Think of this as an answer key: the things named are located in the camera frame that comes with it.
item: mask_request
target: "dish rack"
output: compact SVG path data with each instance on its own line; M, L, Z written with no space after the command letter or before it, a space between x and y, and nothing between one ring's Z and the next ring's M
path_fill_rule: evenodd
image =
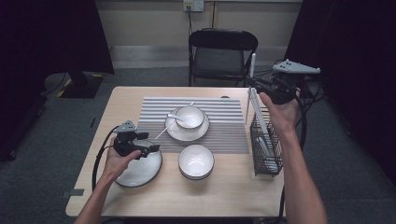
M257 93L251 90L250 102L255 114L250 124L250 140L256 175L278 175L282 170L281 150L274 128L271 125L268 109L260 107Z

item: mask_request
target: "human hand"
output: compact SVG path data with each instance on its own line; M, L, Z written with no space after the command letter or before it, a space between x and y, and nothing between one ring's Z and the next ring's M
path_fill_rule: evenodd
M295 123L297 118L298 103L294 99L284 105L274 105L271 98L265 93L259 94L262 103L267 106L270 113L270 120L279 139L283 138L289 132L295 132Z
M128 168L129 162L141 154L140 150L135 150L126 157L120 156L113 147L114 139L115 137L111 139L110 148L107 151L105 170L102 174L102 176L109 177L111 181L115 181Z

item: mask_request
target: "metal basket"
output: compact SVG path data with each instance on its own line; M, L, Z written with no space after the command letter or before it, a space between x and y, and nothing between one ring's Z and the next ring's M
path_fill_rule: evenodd
M253 152L254 172L256 175L278 175L282 169L280 145L274 128L269 120L266 107L261 108L259 116L263 116L264 124L260 123L257 113L250 125L250 137Z

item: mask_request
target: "chair backrest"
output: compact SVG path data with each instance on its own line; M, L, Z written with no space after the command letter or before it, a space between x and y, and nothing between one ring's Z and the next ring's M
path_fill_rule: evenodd
M205 28L197 30L190 35L189 47L207 49L233 49L256 51L259 41L256 36L240 30L225 30Z

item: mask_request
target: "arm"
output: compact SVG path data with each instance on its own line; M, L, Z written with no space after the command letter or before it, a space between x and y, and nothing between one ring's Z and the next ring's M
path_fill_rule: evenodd
M111 139L110 145L112 146L113 144L114 138ZM100 223L100 217L108 190L122 172L128 168L129 162L138 157L140 153L139 150L136 150L128 156L122 157L116 152L114 147L108 149L105 170L99 178L96 188L93 190L90 198L75 220L76 224Z
M297 101L273 105L269 96L263 92L260 93L260 98L269 110L271 122L282 148L288 222L328 223L323 202L306 167L295 132Z

